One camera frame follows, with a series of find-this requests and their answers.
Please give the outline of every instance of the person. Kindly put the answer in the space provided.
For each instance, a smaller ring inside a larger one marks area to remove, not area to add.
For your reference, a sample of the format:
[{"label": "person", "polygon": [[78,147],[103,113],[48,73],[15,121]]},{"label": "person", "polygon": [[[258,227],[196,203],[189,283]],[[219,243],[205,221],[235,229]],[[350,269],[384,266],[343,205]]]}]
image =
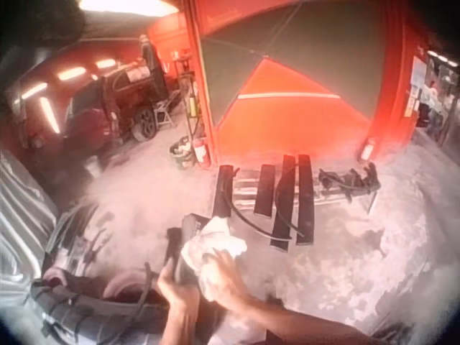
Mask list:
[{"label": "person", "polygon": [[423,85],[420,95],[420,105],[418,106],[419,117],[417,120],[417,127],[426,128],[430,125],[431,109],[436,106],[437,99],[438,90],[436,89],[436,82],[432,80],[429,87]]},{"label": "person", "polygon": [[159,97],[159,100],[165,100],[168,97],[165,73],[163,72],[157,50],[145,34],[141,34],[139,36],[139,44],[141,55],[149,68],[150,74],[152,75],[157,96]]},{"label": "person", "polygon": [[[251,296],[234,260],[227,252],[208,255],[202,272],[213,277],[210,286],[215,301],[235,314],[245,316],[284,341],[284,344],[381,344],[357,329],[271,305]],[[196,286],[173,281],[169,261],[160,273],[158,288],[170,304],[162,345],[192,344],[200,295]]]}]

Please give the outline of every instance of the white rag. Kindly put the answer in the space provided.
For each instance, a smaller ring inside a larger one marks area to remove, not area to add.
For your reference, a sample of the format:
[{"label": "white rag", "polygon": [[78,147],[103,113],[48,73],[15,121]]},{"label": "white rag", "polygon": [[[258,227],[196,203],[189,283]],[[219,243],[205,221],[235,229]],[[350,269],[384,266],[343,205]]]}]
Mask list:
[{"label": "white rag", "polygon": [[213,296],[208,288],[209,278],[201,274],[201,268],[205,263],[203,255],[213,254],[214,250],[226,250],[232,258],[247,251],[247,245],[243,239],[230,235],[227,218],[212,218],[199,234],[184,244],[180,252],[184,261],[198,277],[198,285],[203,297],[210,302]]}]

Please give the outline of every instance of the red car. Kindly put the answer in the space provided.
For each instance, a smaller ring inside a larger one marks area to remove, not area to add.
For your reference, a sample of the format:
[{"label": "red car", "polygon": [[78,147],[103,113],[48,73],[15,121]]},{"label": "red car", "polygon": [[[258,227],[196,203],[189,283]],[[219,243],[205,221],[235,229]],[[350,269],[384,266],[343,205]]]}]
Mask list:
[{"label": "red car", "polygon": [[131,135],[138,141],[155,136],[153,108],[161,98],[145,65],[130,63],[96,79],[70,100],[65,118],[64,149],[75,159],[104,155]]}]

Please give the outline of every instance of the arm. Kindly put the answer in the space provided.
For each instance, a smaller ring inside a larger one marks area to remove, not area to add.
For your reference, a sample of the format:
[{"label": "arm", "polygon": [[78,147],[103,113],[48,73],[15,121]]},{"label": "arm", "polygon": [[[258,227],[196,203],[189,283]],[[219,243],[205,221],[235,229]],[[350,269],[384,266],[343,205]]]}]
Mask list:
[{"label": "arm", "polygon": [[252,296],[243,299],[234,311],[252,319],[276,336],[290,343],[373,344],[353,327],[270,305]]},{"label": "arm", "polygon": [[173,261],[170,259],[160,273],[158,288],[170,304],[161,345],[193,344],[200,295],[195,286],[179,286],[173,282]]},{"label": "arm", "polygon": [[170,309],[161,345],[193,344],[196,314],[189,310]]},{"label": "arm", "polygon": [[246,316],[283,341],[301,344],[378,344],[357,329],[286,310],[252,297],[226,252],[207,257],[201,270],[217,303]]}]

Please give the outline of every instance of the car wheel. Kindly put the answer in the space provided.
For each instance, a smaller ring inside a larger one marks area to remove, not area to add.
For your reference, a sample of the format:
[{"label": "car wheel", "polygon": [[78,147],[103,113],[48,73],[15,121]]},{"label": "car wheel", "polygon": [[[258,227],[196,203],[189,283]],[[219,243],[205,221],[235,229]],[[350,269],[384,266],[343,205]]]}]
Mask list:
[{"label": "car wheel", "polygon": [[136,110],[132,135],[138,142],[145,142],[157,133],[157,124],[153,110],[143,106]]}]

